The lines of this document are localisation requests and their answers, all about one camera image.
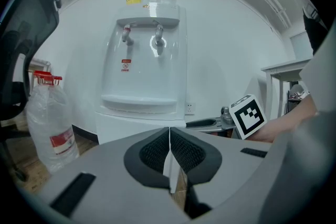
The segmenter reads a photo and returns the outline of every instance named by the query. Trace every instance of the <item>plastic water bottle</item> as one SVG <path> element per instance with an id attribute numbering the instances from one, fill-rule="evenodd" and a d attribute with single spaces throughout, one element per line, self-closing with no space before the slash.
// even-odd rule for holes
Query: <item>plastic water bottle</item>
<path id="1" fill-rule="evenodd" d="M 71 107 L 58 85 L 62 77 L 42 71 L 35 71 L 34 75 L 38 85 L 27 103 L 28 128 L 38 158 L 53 174 L 79 156 L 71 124 Z"/>

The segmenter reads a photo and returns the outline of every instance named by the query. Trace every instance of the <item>white wall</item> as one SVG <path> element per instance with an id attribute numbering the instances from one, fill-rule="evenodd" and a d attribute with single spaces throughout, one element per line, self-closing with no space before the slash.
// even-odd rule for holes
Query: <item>white wall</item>
<path id="1" fill-rule="evenodd" d="M 284 43 L 286 54 L 290 60 L 295 60 L 295 53 L 294 53 L 293 45 L 292 45 L 292 42 L 290 41 L 290 38 L 300 33 L 305 32 L 306 29 L 304 26 L 305 25 L 304 25 L 303 17 L 302 17 L 302 20 L 299 20 L 293 23 L 289 29 L 281 33 L 282 42 Z"/>
<path id="2" fill-rule="evenodd" d="M 266 79 L 262 67 L 288 61 L 281 39 L 266 21 L 241 0 L 177 0 L 187 11 L 187 101 L 196 113 L 186 121 L 219 116 L 220 108 L 255 94 L 265 105 Z M 117 9 L 125 0 L 76 0 L 62 10 L 56 31 L 36 57 L 51 62 L 63 76 L 72 101 L 73 124 L 96 131 L 96 77 L 102 70 L 101 47 Z M 274 96 L 272 117 L 277 114 Z"/>

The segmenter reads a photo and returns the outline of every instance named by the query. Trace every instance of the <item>wooden floor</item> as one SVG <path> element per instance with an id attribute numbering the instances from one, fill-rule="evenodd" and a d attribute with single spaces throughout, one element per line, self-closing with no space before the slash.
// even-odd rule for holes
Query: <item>wooden floor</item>
<path id="1" fill-rule="evenodd" d="M 75 134 L 76 143 L 80 155 L 97 146 L 98 144 L 87 140 Z M 22 169 L 27 175 L 27 182 L 21 182 L 14 174 L 14 170 L 10 170 L 13 180 L 30 193 L 37 193 L 43 184 L 49 179 L 50 174 L 46 167 L 38 159 L 36 149 L 31 137 L 13 138 L 6 141 L 9 151 L 18 168 Z M 179 174 L 176 193 L 172 194 L 172 198 L 183 210 L 186 196 L 186 175 L 183 172 Z"/>

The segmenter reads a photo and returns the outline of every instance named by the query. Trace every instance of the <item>shelf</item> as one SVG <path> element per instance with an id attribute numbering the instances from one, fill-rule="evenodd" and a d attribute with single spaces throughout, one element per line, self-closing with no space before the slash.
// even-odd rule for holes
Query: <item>shelf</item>
<path id="1" fill-rule="evenodd" d="M 114 95 L 114 94 L 104 94 L 101 96 L 101 98 L 104 101 L 119 104 L 175 105 L 177 103 L 177 100 L 169 98 L 135 97 L 135 96 Z"/>

